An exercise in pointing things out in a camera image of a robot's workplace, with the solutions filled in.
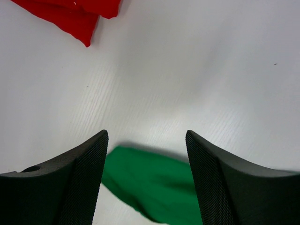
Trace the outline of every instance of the red cloth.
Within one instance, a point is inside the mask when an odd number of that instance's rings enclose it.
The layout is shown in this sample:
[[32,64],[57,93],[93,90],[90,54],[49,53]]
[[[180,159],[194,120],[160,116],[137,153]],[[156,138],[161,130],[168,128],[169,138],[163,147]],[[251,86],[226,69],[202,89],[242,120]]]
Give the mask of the red cloth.
[[121,0],[12,0],[30,13],[56,24],[90,46],[90,41],[101,15],[116,17]]

